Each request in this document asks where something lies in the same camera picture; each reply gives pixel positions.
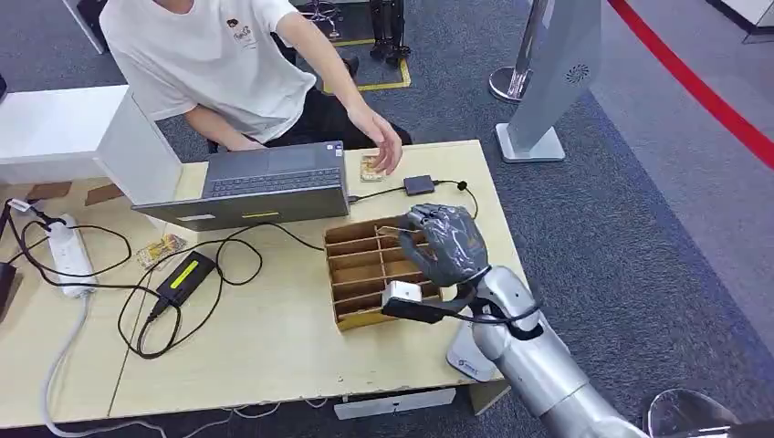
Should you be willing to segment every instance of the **robot finger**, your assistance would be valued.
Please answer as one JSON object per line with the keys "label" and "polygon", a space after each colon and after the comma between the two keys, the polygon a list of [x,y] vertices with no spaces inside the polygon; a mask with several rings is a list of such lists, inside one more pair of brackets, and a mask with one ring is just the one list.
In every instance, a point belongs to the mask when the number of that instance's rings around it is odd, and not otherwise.
{"label": "robot finger", "polygon": [[398,236],[398,240],[406,256],[419,267],[420,271],[428,277],[431,276],[431,273],[434,272],[433,261],[416,245],[412,236],[409,233],[403,232]]}

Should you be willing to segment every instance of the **yellow label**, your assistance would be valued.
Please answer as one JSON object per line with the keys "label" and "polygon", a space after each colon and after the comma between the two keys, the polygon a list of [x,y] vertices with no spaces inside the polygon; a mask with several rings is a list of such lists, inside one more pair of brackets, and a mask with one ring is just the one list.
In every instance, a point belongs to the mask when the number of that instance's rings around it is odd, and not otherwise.
{"label": "yellow label", "polygon": [[199,262],[196,260],[191,262],[191,264],[185,268],[183,273],[172,282],[170,289],[176,289],[183,282],[183,280],[185,280],[185,278],[188,277],[194,271],[194,269],[196,269],[197,266],[199,266]]}
{"label": "yellow label", "polygon": [[277,215],[279,215],[279,212],[242,214],[242,219],[252,219],[254,217],[266,217],[266,216],[277,216]]}

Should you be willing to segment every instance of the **laptop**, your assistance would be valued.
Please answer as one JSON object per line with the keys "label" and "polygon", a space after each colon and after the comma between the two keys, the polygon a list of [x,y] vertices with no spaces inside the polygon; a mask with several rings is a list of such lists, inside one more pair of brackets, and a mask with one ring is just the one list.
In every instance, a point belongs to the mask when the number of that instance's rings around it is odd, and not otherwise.
{"label": "laptop", "polygon": [[326,141],[213,154],[201,199],[132,209],[194,231],[346,216],[344,148]]}

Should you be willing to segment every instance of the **power strip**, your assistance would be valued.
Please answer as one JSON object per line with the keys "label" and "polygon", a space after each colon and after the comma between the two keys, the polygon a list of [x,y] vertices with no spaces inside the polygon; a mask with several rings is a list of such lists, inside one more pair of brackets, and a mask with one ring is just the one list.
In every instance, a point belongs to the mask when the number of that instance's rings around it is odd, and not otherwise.
{"label": "power strip", "polygon": [[[55,269],[59,272],[66,272],[75,275],[86,275],[94,272],[91,268],[89,256],[86,254],[86,248],[83,246],[83,240],[80,237],[79,230],[72,230],[68,227],[75,226],[76,222],[69,214],[60,216],[67,225],[56,222],[49,226],[48,246],[51,248],[51,255],[54,257]],[[60,283],[97,283],[94,276],[63,276],[59,275]],[[68,297],[80,297],[83,294],[91,293],[94,287],[85,286],[64,286],[62,292]]]}

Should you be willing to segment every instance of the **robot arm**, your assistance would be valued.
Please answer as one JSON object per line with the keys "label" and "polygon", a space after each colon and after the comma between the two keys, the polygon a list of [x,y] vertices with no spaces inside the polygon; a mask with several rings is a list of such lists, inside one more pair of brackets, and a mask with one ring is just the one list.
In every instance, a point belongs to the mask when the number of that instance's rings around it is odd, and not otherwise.
{"label": "robot arm", "polygon": [[553,436],[645,436],[593,389],[521,279],[489,264],[484,239],[465,208],[416,205],[404,225],[424,231],[431,249],[418,248],[411,232],[403,231],[404,252],[438,286],[457,285],[457,297],[442,303],[391,297],[383,313],[434,323],[461,318],[457,313],[468,306],[476,345]]}

